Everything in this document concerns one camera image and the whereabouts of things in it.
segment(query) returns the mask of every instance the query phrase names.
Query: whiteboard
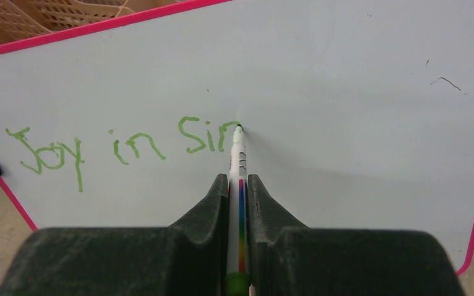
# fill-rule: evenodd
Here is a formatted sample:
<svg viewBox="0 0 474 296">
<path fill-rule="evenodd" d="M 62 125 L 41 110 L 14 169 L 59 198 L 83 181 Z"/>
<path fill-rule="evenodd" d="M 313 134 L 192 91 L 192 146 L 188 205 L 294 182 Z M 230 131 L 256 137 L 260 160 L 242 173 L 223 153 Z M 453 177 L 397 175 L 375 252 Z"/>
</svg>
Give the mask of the whiteboard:
<svg viewBox="0 0 474 296">
<path fill-rule="evenodd" d="M 169 225 L 228 171 L 238 121 L 248 172 L 306 225 L 427 231 L 469 264 L 474 1 L 235 0 L 90 28 L 0 55 L 0 180 L 33 227 Z"/>
</svg>

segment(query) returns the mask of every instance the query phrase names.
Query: pink whiteboard frame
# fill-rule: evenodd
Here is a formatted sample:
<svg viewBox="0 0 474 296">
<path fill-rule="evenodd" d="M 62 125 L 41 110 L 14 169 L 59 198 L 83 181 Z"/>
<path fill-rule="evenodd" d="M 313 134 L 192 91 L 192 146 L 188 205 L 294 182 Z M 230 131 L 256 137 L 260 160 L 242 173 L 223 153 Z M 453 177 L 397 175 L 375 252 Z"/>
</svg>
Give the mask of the pink whiteboard frame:
<svg viewBox="0 0 474 296">
<path fill-rule="evenodd" d="M 158 17 L 164 17 L 170 14 L 177 14 L 179 12 L 184 12 L 191 9 L 197 9 L 213 4 L 218 4 L 222 2 L 227 2 L 230 0 L 190 0 L 186 2 L 179 2 L 176 4 L 171 4 L 168 6 L 158 7 L 155 9 L 138 12 L 131 15 L 126 15 L 124 17 L 113 18 L 111 20 L 105 20 L 98 23 L 93 23 L 90 25 L 85 25 L 82 27 L 76 27 L 72 29 L 68 29 L 65 31 L 60 31 L 56 33 L 51 33 L 47 35 L 41 35 L 34 38 L 29 38 L 25 40 L 14 41 L 7 44 L 0 45 L 0 54 L 5 54 L 12 51 L 19 51 L 21 49 L 26 49 L 29 47 L 39 46 L 47 43 L 52 43 L 56 41 L 61 41 L 77 36 L 83 36 L 87 34 L 92 34 L 99 31 L 109 30 L 117 27 L 122 27 L 125 25 L 129 25 L 132 23 L 142 22 L 145 20 L 156 19 Z M 37 226 L 35 226 L 34 222 L 31 220 L 28 213 L 25 209 L 21 206 L 20 202 L 15 197 L 14 193 L 10 190 L 4 179 L 0 176 L 0 186 L 3 191 L 8 195 L 10 201 L 14 204 L 17 208 L 21 216 L 24 218 L 26 223 L 29 227 L 33 230 L 37 230 Z M 462 267 L 457 271 L 457 275 L 462 274 L 468 267 L 470 266 L 473 258 L 474 253 L 474 222 L 472 227 L 472 233 L 470 235 L 470 242 L 468 244 L 468 250 L 466 252 L 466 258 L 464 260 L 464 264 Z"/>
</svg>

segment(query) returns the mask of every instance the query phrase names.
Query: black scratch mark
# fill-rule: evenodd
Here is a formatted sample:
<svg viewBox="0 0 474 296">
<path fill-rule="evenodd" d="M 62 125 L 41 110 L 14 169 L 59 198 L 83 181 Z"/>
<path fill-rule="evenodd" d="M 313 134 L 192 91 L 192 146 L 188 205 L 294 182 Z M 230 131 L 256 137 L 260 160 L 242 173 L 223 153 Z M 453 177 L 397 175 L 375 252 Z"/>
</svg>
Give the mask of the black scratch mark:
<svg viewBox="0 0 474 296">
<path fill-rule="evenodd" d="M 447 81 L 449 84 L 451 84 L 451 86 L 453 86 L 454 88 L 458 89 L 459 91 L 462 91 L 458 86 L 454 85 L 451 81 L 449 81 L 448 79 L 444 78 L 444 77 L 439 77 L 437 78 L 437 80 L 435 80 L 434 82 L 430 83 L 430 85 L 432 85 L 433 83 L 436 83 L 437 81 L 439 81 L 440 79 L 444 80 L 444 81 Z"/>
</svg>

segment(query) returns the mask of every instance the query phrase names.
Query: marker barrel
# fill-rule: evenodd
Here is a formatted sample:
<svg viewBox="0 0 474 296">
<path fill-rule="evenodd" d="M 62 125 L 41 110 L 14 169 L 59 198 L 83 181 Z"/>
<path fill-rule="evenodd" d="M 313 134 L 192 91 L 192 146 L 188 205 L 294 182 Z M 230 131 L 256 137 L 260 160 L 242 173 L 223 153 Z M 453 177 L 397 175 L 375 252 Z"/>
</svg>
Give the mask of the marker barrel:
<svg viewBox="0 0 474 296">
<path fill-rule="evenodd" d="M 230 155 L 228 195 L 228 259 L 226 292 L 228 296 L 249 294 L 251 285 L 247 223 L 246 149 L 240 126 L 233 133 Z"/>
</svg>

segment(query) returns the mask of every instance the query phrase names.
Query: rainbow stripe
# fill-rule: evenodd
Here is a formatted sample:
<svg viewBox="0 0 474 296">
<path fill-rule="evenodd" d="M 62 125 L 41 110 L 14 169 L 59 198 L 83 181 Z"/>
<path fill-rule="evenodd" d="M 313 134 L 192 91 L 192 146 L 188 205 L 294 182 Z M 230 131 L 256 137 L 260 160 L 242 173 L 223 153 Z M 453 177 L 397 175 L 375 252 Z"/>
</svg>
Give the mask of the rainbow stripe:
<svg viewBox="0 0 474 296">
<path fill-rule="evenodd" d="M 239 272 L 246 272 L 246 190 L 244 180 L 239 180 Z"/>
</svg>

